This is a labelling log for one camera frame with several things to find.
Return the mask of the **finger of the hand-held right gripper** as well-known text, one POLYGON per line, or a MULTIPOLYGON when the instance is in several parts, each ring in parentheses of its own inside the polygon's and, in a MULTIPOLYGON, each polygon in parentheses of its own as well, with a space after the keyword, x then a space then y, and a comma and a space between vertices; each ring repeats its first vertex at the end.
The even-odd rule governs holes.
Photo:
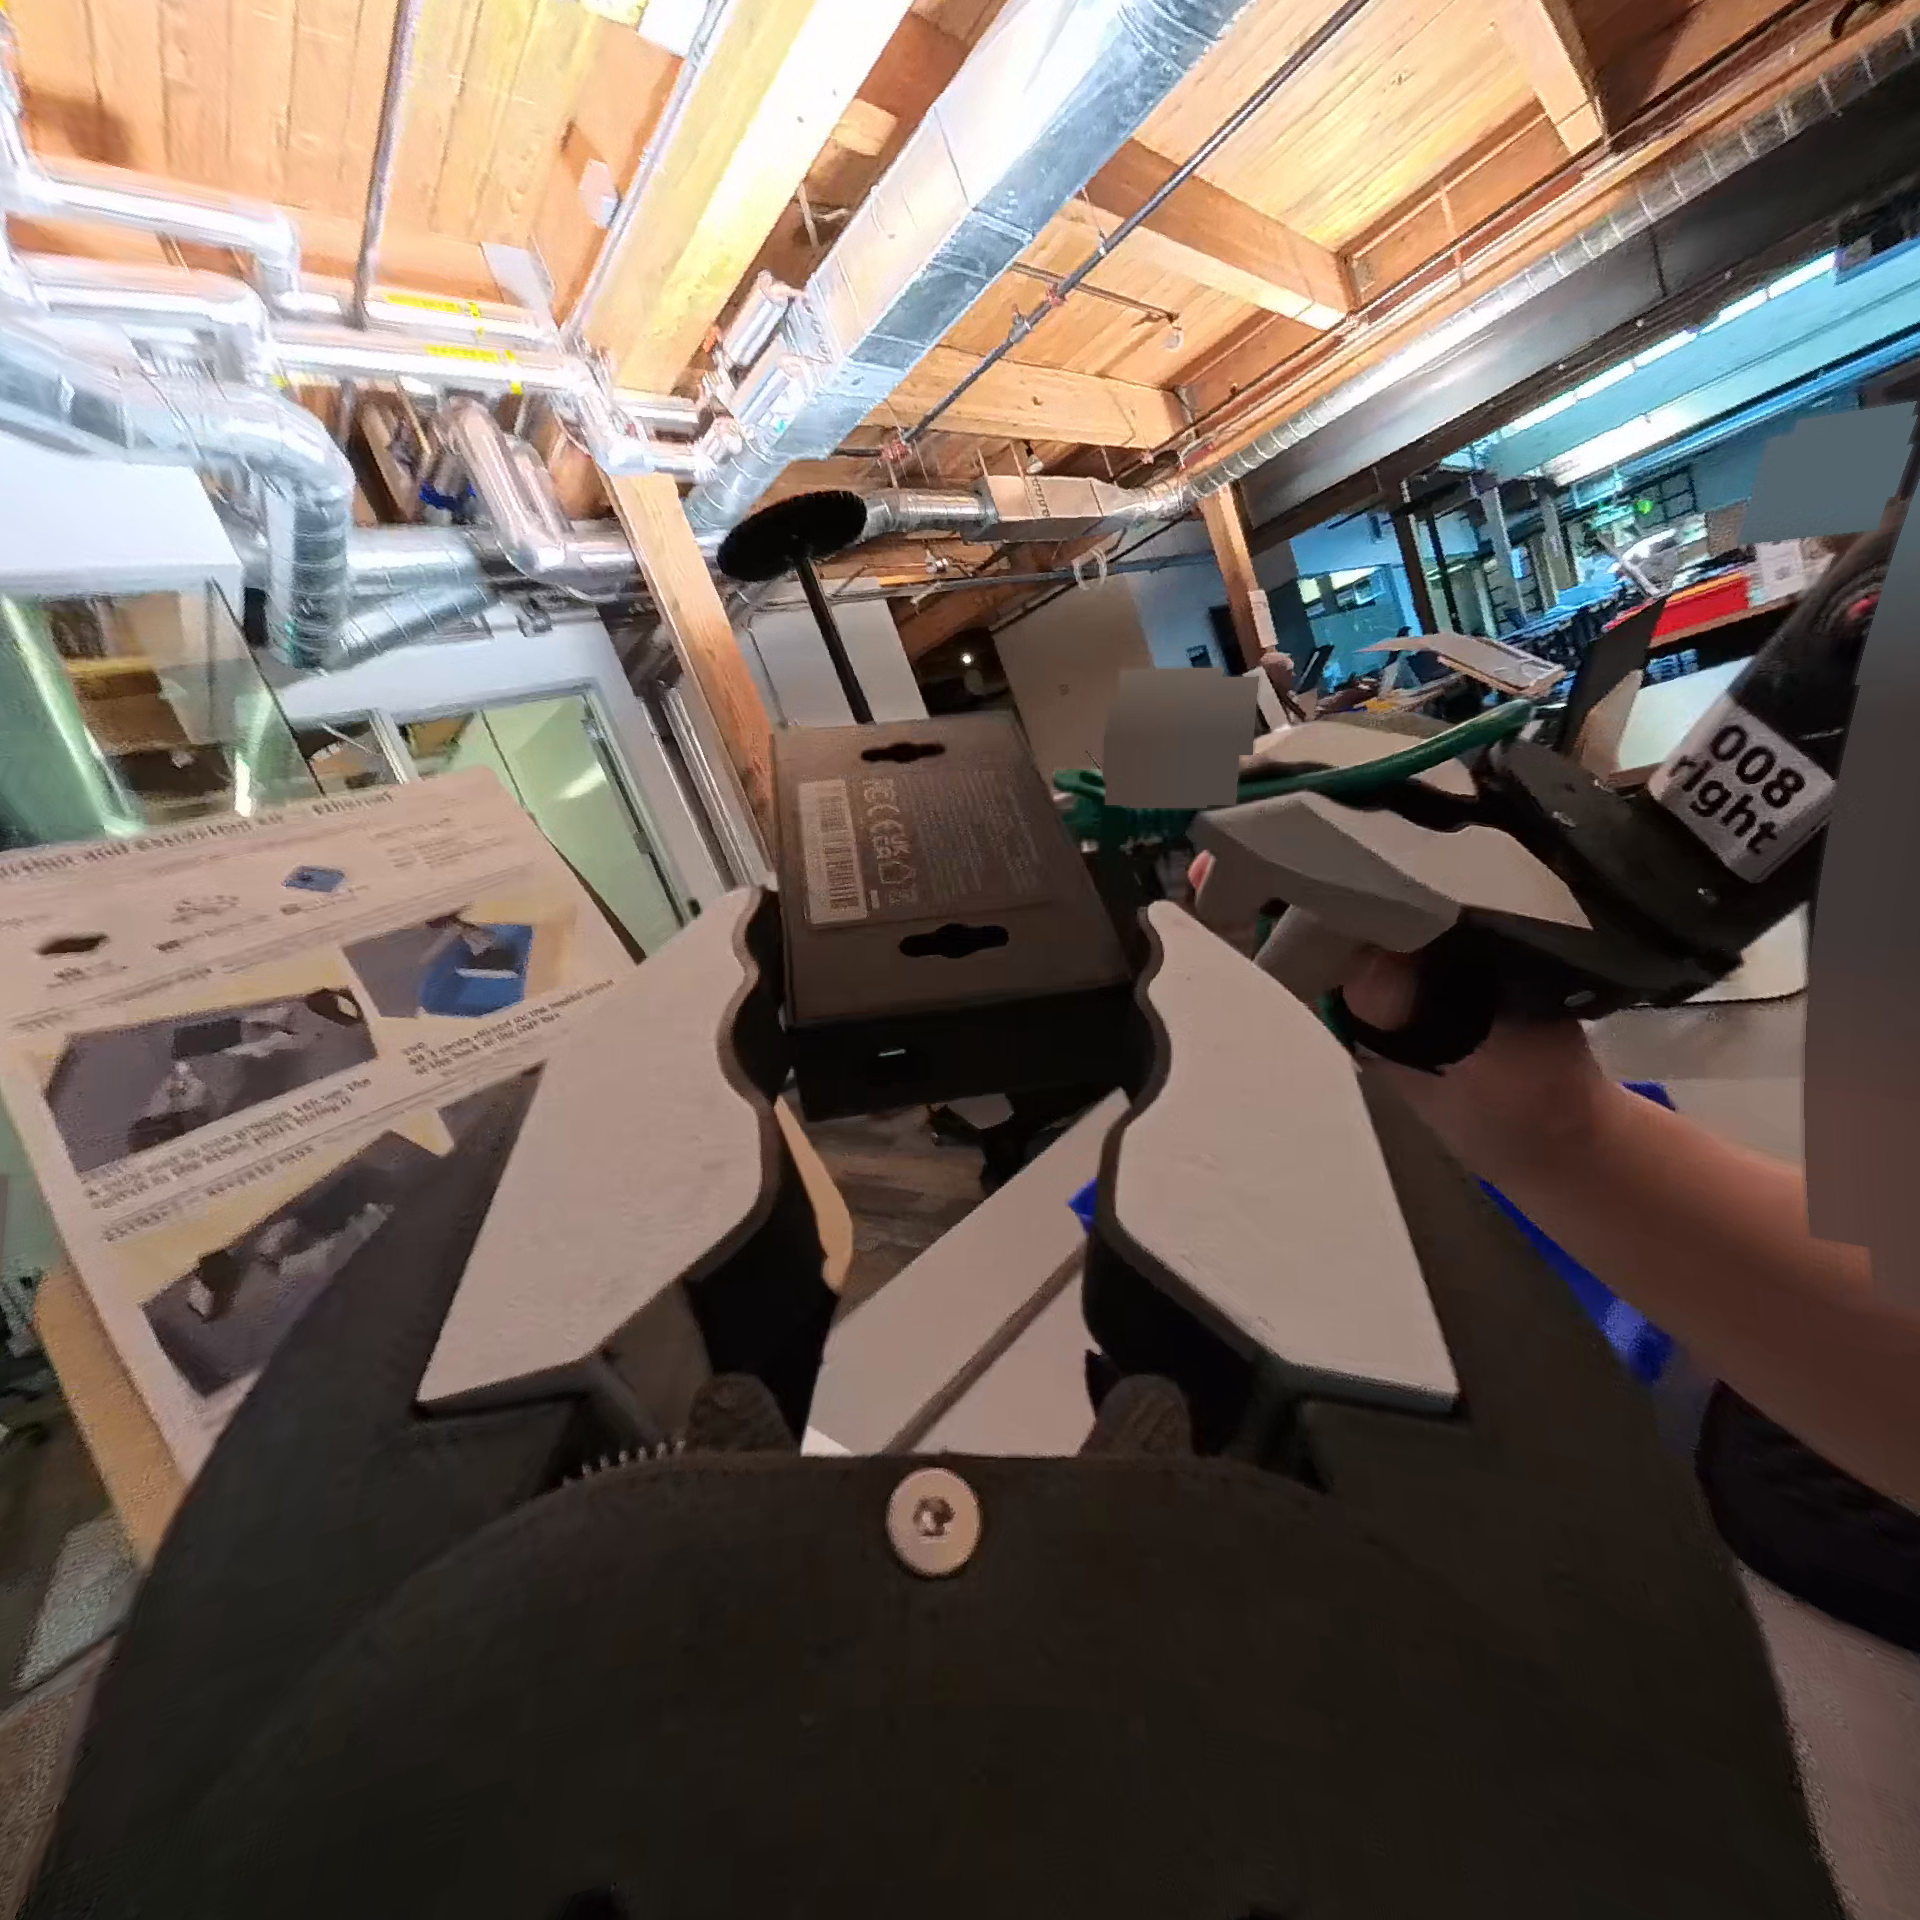
POLYGON ((1402 789, 1471 799, 1475 761, 1518 732, 1513 715, 1478 715, 1437 734, 1362 726, 1349 718, 1268 732, 1241 761, 1241 796, 1274 799, 1311 794, 1329 799, 1382 799, 1402 789))
POLYGON ((1427 949, 1468 916, 1593 930, 1569 885, 1495 826, 1433 829, 1295 794, 1205 809, 1191 841, 1218 861, 1251 861, 1261 898, 1393 953, 1427 949))

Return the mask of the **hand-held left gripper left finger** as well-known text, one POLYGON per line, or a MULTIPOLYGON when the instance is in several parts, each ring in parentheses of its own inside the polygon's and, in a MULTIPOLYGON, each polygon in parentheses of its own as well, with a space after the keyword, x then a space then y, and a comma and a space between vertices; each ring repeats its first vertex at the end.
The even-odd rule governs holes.
POLYGON ((770 1101, 733 1046, 769 903, 723 895, 566 1025, 422 1369, 422 1409, 554 1393, 607 1420, 689 1414, 714 1371, 691 1286, 777 1193, 770 1101))

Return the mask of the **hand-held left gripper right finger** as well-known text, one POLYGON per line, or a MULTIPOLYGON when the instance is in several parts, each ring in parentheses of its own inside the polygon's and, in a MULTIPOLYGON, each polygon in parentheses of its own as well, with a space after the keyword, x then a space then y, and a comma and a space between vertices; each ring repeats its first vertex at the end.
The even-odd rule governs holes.
POLYGON ((1455 1366, 1349 1051, 1172 903, 1143 916, 1143 1086, 1092 1245, 1317 1399, 1452 1411, 1455 1366))

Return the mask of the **black network switch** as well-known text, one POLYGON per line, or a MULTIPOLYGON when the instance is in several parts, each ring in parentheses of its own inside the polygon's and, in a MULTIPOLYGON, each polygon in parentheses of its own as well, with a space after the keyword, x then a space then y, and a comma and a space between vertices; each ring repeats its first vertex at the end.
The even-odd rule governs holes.
POLYGON ((806 1117, 1121 1084, 1131 957, 1014 719, 786 726, 772 773, 806 1117))

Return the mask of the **person's right forearm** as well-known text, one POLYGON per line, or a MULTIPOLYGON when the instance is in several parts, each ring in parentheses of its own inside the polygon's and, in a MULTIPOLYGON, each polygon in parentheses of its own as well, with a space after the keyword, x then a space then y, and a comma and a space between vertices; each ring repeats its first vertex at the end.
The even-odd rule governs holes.
POLYGON ((1796 1167, 1580 1073, 1484 1172, 1771 1422, 1916 1500, 1916 1316, 1810 1231, 1796 1167))

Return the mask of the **person's right hand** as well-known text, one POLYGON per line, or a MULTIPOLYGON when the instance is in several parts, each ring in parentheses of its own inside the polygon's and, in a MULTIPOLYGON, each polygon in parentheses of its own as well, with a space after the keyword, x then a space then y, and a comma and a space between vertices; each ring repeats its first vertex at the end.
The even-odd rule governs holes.
MULTIPOLYGON (((1420 961, 1335 942, 1335 987, 1361 1025, 1396 1031, 1418 1013, 1420 961)), ((1597 1067, 1587 1028, 1570 1017, 1505 1014, 1465 1061, 1437 1073, 1361 1058, 1422 1117, 1468 1172, 1519 1197, 1523 1172, 1581 1146, 1617 1086, 1597 1067)))

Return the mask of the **white metal display stand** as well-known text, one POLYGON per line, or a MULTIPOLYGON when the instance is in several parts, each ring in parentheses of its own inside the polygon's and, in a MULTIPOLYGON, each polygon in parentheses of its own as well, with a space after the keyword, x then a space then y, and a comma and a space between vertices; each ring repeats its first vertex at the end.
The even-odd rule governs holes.
POLYGON ((1505 700, 1543 700, 1572 675, 1564 663, 1527 653, 1505 639, 1452 631, 1375 639, 1362 652, 1380 657, 1431 653, 1446 671, 1481 684, 1505 700))

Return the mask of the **white work table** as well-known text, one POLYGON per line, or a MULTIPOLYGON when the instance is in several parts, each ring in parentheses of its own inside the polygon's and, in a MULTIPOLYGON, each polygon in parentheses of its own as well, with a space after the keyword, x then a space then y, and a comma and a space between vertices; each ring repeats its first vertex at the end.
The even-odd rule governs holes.
POLYGON ((1642 685, 1628 709, 1606 773, 1626 779, 1649 777, 1716 706, 1745 667, 1747 661, 1702 665, 1694 675, 1642 685))

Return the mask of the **black flat panel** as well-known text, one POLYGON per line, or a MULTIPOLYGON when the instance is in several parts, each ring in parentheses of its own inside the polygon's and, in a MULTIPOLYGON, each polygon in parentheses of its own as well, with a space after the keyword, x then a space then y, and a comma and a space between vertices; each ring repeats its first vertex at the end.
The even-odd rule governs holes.
POLYGON ((1644 670, 1649 644, 1659 629, 1669 595, 1662 593, 1599 629, 1580 661, 1570 692, 1553 735, 1553 747, 1572 759, 1577 741, 1603 706, 1633 675, 1644 670))

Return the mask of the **blue plastic bin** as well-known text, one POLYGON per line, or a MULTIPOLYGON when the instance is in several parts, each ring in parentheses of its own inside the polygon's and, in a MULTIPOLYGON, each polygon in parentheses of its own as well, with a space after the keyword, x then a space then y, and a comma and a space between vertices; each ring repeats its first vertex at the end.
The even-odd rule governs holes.
MULTIPOLYGON (((1525 1311, 1556 1300, 1633 1378, 1651 1380, 1659 1374, 1669 1348, 1666 1334, 1655 1333, 1644 1314, 1626 1308, 1492 1186, 1462 1175, 1406 1110, 1406 1103, 1380 1087, 1372 1073, 1358 1073, 1358 1079, 1459 1378, 1452 1411, 1388 1411, 1444 1422, 1471 1399, 1468 1386, 1471 1302, 1462 1290, 1487 1277, 1497 1258, 1519 1262, 1519 1302, 1492 1308, 1499 1338, 1516 1333, 1525 1311)), ((1234 1423, 1263 1390, 1277 1393, 1283 1402, 1346 1406, 1346 1402, 1317 1399, 1286 1388, 1267 1362, 1236 1361, 1187 1311, 1159 1302, 1140 1277, 1092 1245, 1101 1150, 1095 1179, 1074 1195, 1071 1206, 1089 1236, 1081 1302, 1089 1341, 1103 1374, 1111 1378, 1163 1375, 1187 1393, 1199 1423, 1214 1427, 1234 1423)))

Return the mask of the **printed instruction sheet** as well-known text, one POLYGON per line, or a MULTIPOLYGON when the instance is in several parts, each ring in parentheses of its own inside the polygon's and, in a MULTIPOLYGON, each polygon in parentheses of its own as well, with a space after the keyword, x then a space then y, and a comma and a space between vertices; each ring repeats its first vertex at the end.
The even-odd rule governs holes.
POLYGON ((637 957, 490 773, 5 858, 5 1107, 182 1478, 637 957))

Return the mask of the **white ceiling pipes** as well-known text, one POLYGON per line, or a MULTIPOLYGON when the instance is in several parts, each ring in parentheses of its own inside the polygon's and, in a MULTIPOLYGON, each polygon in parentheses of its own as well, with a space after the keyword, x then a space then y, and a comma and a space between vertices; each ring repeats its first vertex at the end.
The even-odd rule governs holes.
POLYGON ((525 309, 450 294, 375 294, 371 319, 349 323, 349 301, 305 276, 298 226, 271 203, 188 194, 113 172, 53 172, 20 143, 14 126, 5 126, 2 178, 7 218, 125 229, 236 253, 247 286, 244 356, 257 367, 546 396, 611 476, 706 483, 747 445, 739 420, 714 403, 618 388, 525 309))

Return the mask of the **small rectangular silver duct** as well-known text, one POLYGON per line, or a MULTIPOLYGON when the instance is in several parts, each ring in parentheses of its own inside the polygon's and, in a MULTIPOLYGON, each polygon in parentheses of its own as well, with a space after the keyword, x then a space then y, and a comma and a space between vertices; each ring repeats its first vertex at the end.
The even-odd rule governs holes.
POLYGON ((1043 545, 1111 538, 1187 516, 1203 491, 1183 478, 1127 490, 1079 476, 983 476, 966 490, 889 486, 866 497, 860 545, 962 538, 1043 545))

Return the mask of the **large rectangular silver duct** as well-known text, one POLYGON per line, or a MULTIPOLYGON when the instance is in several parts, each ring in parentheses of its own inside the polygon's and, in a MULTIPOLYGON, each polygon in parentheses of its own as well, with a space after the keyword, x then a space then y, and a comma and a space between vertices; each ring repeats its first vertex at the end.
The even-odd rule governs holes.
POLYGON ((739 443, 684 497, 702 542, 830 457, 1227 37, 1244 3, 1006 6, 735 394, 739 443))

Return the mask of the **round silver elbow duct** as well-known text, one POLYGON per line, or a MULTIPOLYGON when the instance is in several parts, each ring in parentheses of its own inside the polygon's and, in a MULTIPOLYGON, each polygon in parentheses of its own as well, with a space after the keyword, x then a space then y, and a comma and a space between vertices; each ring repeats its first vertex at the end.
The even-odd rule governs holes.
POLYGON ((102 358, 49 329, 5 324, 2 417, 19 439, 91 459, 241 470, 266 497, 267 643, 292 667, 351 665, 427 631, 386 607, 388 629, 351 607, 366 587, 412 593, 505 583, 590 599, 631 595, 641 565, 619 530, 577 530, 475 399, 452 399, 445 442, 475 497, 475 527, 401 527, 380 539, 351 522, 355 476, 323 420, 298 403, 209 374, 163 374, 102 358))

